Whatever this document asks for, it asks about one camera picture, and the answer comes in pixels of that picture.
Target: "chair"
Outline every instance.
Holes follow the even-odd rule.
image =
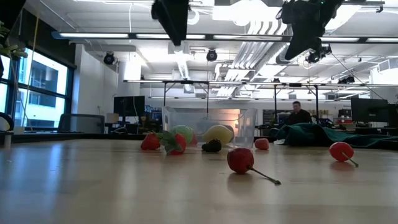
[[[103,134],[105,117],[92,114],[63,114],[58,124],[58,133]]]

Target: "man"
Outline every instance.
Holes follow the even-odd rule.
[[[298,123],[312,123],[311,114],[301,109],[301,103],[299,101],[293,102],[293,113],[287,118],[287,124],[298,124]]]

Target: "red strawberry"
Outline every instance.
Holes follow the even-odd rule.
[[[197,144],[198,144],[197,135],[195,133],[193,133],[193,137],[192,137],[191,143],[189,145],[196,146]]]
[[[181,146],[182,151],[178,151],[177,149],[174,149],[170,151],[170,155],[181,155],[185,152],[185,149],[187,147],[187,142],[185,140],[185,137],[182,134],[175,134],[175,141],[177,142],[177,145]]]
[[[160,147],[159,139],[155,133],[148,134],[141,143],[142,150],[155,150]]]

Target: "table surface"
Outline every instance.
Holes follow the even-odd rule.
[[[142,152],[139,141],[75,140],[0,150],[0,223],[397,223],[398,154],[327,148],[255,151],[256,173],[226,153]]]

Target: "black cable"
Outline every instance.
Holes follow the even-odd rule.
[[[352,76],[354,76],[360,83],[362,83],[362,85],[364,85],[366,88],[368,88],[372,93],[376,94],[378,97],[380,97],[380,99],[382,100],[386,100],[383,97],[381,97],[380,95],[378,95],[378,93],[376,93],[374,90],[372,90],[370,87],[368,87],[364,82],[362,82],[357,76],[354,75],[354,73],[352,73],[342,62],[340,62],[340,60],[338,60],[338,58],[331,53],[334,58],[338,61],[338,63],[340,63],[340,65],[342,65]]]

